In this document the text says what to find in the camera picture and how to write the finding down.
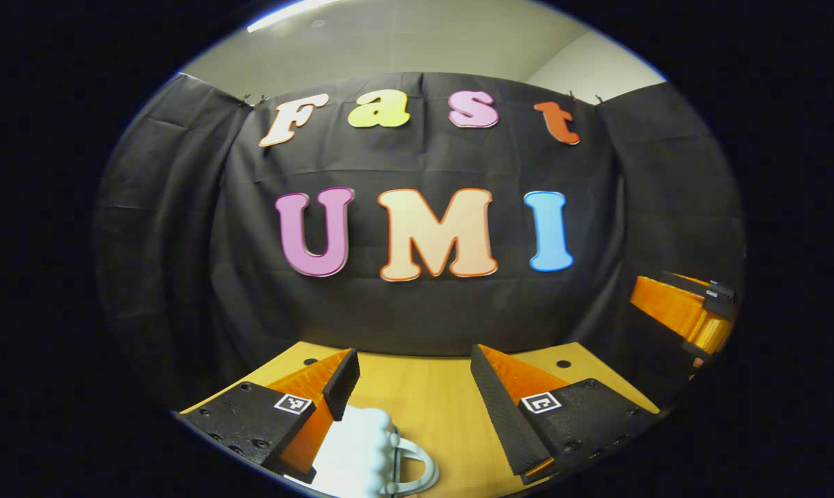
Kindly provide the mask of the black backdrop cloth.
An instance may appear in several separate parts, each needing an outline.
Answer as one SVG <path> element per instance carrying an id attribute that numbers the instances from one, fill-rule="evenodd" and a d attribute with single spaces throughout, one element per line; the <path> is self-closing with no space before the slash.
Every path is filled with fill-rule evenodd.
<path id="1" fill-rule="evenodd" d="M 658 405 L 699 341 L 629 302 L 639 277 L 745 290 L 723 149 L 670 83 L 593 105 L 452 73 L 245 105 L 174 76 L 95 198 L 110 330 L 183 409 L 299 341 L 401 356 L 576 342 Z"/>

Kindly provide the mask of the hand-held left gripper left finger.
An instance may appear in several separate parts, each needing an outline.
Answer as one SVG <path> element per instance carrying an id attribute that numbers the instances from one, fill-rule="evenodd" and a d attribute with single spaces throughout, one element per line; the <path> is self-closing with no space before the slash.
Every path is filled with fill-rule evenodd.
<path id="1" fill-rule="evenodd" d="M 238 382 L 178 418 L 269 472 L 310 483 L 359 378 L 358 353 L 348 348 L 267 385 Z"/>

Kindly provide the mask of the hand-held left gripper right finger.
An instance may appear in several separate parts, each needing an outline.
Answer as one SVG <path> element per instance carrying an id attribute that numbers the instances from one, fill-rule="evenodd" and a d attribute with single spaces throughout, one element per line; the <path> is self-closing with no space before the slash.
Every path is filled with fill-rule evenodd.
<path id="1" fill-rule="evenodd" d="M 596 378 L 568 382 L 483 344 L 472 349 L 475 385 L 524 484 L 580 472 L 661 419 Z"/>

